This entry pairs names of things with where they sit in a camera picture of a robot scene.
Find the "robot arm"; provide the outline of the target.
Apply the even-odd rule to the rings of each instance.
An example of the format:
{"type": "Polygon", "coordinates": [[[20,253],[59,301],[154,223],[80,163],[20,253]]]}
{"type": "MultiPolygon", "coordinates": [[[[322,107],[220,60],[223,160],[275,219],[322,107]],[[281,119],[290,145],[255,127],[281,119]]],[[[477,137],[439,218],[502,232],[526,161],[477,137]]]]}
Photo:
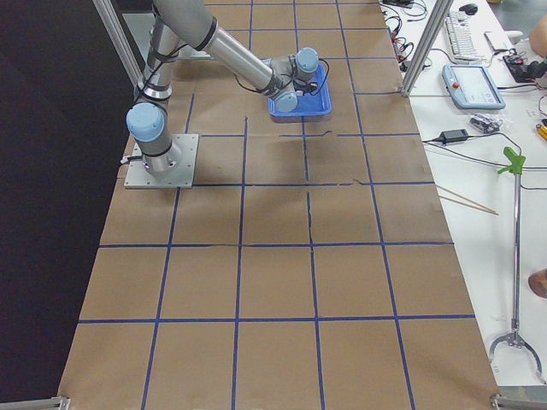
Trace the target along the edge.
{"type": "Polygon", "coordinates": [[[168,102],[177,60],[189,63],[188,73],[212,74],[223,66],[247,91],[270,98],[282,113],[297,107],[297,97],[317,90],[313,77],[320,65],[311,47],[285,56],[260,59],[225,31],[201,1],[155,1],[155,24],[145,69],[134,92],[126,125],[151,175],[173,171],[183,150],[168,131],[168,102]]]}

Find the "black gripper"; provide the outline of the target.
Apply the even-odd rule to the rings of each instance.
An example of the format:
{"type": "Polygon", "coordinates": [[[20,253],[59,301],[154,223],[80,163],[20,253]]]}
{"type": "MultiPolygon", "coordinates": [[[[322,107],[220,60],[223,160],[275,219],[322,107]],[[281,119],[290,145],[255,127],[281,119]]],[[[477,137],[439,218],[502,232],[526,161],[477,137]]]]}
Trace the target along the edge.
{"type": "Polygon", "coordinates": [[[316,95],[318,93],[319,86],[315,81],[297,80],[297,92],[301,95],[310,94],[316,95]]]}

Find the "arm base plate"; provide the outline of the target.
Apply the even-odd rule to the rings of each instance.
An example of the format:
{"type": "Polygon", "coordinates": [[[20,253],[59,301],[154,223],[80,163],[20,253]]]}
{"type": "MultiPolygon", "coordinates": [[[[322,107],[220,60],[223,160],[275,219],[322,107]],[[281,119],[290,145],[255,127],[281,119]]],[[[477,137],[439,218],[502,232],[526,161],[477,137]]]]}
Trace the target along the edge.
{"type": "Polygon", "coordinates": [[[190,45],[181,47],[177,55],[178,60],[211,60],[212,57],[206,51],[194,50],[190,45]]]}
{"type": "Polygon", "coordinates": [[[124,186],[127,189],[190,189],[193,185],[198,152],[198,134],[172,134],[170,150],[157,157],[144,155],[133,145],[124,186]]]}

